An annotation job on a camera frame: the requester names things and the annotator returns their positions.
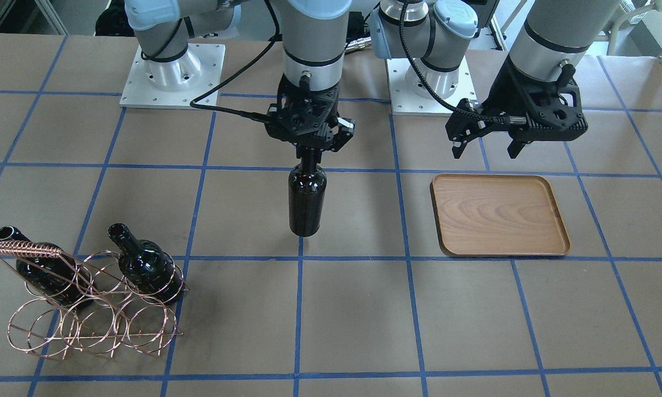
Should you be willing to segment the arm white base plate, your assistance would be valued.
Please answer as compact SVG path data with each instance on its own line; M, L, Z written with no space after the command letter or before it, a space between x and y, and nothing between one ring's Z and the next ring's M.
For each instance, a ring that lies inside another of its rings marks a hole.
M444 101L457 106L467 99L477 103L476 90L469 72L467 60L449 73L440 73L427 68L421 60L417 66L430 87ZM387 82L391 94L392 113L399 116L449 116L452 111L435 101L417 77L406 58L386 60Z
M189 44L178 60L154 62L143 60L140 50L122 89L125 108L190 110L190 101L220 83L227 52L223 44Z

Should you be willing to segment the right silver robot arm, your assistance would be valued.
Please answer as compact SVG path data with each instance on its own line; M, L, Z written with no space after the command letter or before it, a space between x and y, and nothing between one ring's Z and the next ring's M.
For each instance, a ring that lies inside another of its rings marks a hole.
M338 115L339 81L346 50L349 1L267 1L275 25L268 47L280 42L284 73L276 102L264 113L227 110L264 124L268 135L296 147L298 158L315 160L338 151L354 123ZM229 33L240 16L239 1L126 1L124 10L140 46L132 73L152 89L150 106L164 92L180 92L184 105L223 111L215 93L221 81L212 56L192 38Z

